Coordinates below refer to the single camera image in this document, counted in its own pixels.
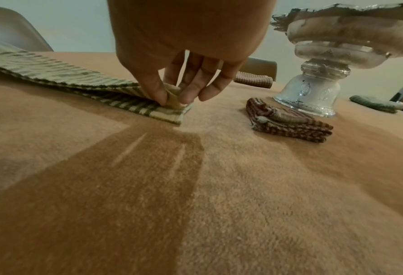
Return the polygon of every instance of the green cloth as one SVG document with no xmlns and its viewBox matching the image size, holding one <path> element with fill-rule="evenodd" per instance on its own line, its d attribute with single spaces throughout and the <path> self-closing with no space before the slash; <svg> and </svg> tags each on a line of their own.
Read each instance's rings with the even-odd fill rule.
<svg viewBox="0 0 403 275">
<path fill-rule="evenodd" d="M 383 101 L 371 96 L 351 96 L 350 100 L 363 106 L 387 113 L 396 113 L 398 110 L 403 109 L 402 103 Z"/>
<path fill-rule="evenodd" d="M 178 87 L 165 84 L 168 102 L 162 107 L 146 98 L 136 82 L 109 77 L 7 45 L 0 45 L 0 72 L 175 124 L 181 124 L 183 115 L 191 108 L 191 105 L 178 102 Z"/>
</svg>

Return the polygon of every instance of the hand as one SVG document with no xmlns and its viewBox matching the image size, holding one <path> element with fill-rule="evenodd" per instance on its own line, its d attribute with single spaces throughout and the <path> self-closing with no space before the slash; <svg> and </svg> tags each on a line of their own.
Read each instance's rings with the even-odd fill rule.
<svg viewBox="0 0 403 275">
<path fill-rule="evenodd" d="M 147 97 L 165 105 L 164 82 L 179 86 L 188 104 L 218 95 L 262 41 L 276 0 L 108 0 L 120 62 Z M 224 62 L 212 81 L 218 64 Z"/>
</svg>

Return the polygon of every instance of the background wall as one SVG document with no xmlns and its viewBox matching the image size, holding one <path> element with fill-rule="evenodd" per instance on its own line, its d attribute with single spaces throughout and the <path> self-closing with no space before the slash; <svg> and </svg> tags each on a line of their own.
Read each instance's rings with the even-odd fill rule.
<svg viewBox="0 0 403 275">
<path fill-rule="evenodd" d="M 396 0 L 343 0 L 353 5 L 397 3 Z M 274 14 L 292 8 L 320 8 L 334 0 L 278 0 Z M 0 0 L 0 6 L 21 13 L 41 33 L 55 51 L 113 52 L 114 41 L 105 0 Z M 300 74 L 304 60 L 293 53 L 293 46 L 283 33 L 268 28 L 267 35 L 253 54 L 278 63 L 280 83 Z M 390 99 L 403 87 L 403 58 L 388 60 L 370 70 L 354 69 L 341 81 L 342 96 L 373 95 Z"/>
</svg>

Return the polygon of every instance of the chair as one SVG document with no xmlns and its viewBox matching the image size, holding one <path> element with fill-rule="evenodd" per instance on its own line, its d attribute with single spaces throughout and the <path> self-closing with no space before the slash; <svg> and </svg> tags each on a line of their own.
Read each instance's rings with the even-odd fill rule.
<svg viewBox="0 0 403 275">
<path fill-rule="evenodd" d="M 221 70 L 223 62 L 220 63 L 219 69 Z M 277 63 L 260 58 L 249 57 L 242 65 L 240 72 L 247 72 L 255 75 L 266 75 L 272 77 L 275 81 L 277 77 Z"/>
<path fill-rule="evenodd" d="M 0 43 L 30 52 L 53 52 L 28 20 L 14 10 L 0 7 Z"/>
</svg>

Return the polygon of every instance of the folded striped cloth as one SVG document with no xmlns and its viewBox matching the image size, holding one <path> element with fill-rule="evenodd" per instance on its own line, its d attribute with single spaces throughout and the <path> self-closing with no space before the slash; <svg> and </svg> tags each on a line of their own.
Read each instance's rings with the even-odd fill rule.
<svg viewBox="0 0 403 275">
<path fill-rule="evenodd" d="M 0 45 L 0 72 L 175 124 L 181 124 L 183 115 L 191 108 L 178 101 L 180 89 L 176 86 L 165 84 L 168 102 L 162 107 L 148 99 L 136 82 L 109 77 L 10 45 Z"/>
<path fill-rule="evenodd" d="M 323 143 L 332 134 L 333 126 L 290 108 L 266 104 L 260 98 L 250 98 L 246 110 L 253 130 Z"/>
<path fill-rule="evenodd" d="M 352 102 L 387 113 L 397 113 L 403 109 L 403 104 L 393 101 L 383 101 L 371 96 L 351 96 Z"/>
<path fill-rule="evenodd" d="M 248 72 L 238 72 L 233 80 L 236 83 L 270 89 L 273 85 L 273 78 L 260 76 Z"/>
</svg>

